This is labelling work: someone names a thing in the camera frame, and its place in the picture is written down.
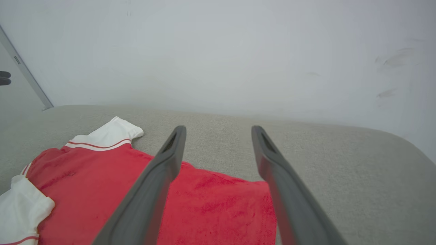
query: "red and white shirt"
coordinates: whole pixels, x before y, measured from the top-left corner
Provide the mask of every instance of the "red and white shirt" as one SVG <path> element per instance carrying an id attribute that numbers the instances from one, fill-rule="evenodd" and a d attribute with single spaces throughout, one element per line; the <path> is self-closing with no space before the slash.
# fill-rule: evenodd
<path id="1" fill-rule="evenodd" d="M 48 149 L 23 174 L 56 206 L 38 230 L 40 245 L 91 244 L 152 156 L 132 148 L 141 128 L 119 117 L 64 147 Z M 183 162 L 171 183 L 158 244 L 275 244 L 268 184 Z"/>

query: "white door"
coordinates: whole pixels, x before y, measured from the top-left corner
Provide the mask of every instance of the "white door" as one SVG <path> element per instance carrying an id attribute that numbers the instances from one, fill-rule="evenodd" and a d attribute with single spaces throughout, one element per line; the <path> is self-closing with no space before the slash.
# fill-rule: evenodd
<path id="1" fill-rule="evenodd" d="M 16 61 L 1 43 L 0 71 L 11 74 L 9 78 L 11 83 L 0 86 L 0 132 L 2 132 L 20 120 L 41 113 L 44 104 L 16 65 Z"/>

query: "gray fabric surface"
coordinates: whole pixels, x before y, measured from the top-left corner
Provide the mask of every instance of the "gray fabric surface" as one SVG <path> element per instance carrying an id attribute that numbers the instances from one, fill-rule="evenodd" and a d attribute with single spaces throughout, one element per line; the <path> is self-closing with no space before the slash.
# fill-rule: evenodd
<path id="1" fill-rule="evenodd" d="M 355 127 L 130 106 L 61 106 L 0 135 L 0 193 L 41 151 L 60 148 L 114 116 L 144 130 L 133 147 L 149 154 L 159 150 L 175 126 L 185 125 L 185 161 L 246 180 L 261 180 L 250 133 L 252 125 L 261 125 L 349 244 L 436 244 L 434 163 L 402 138 Z"/>

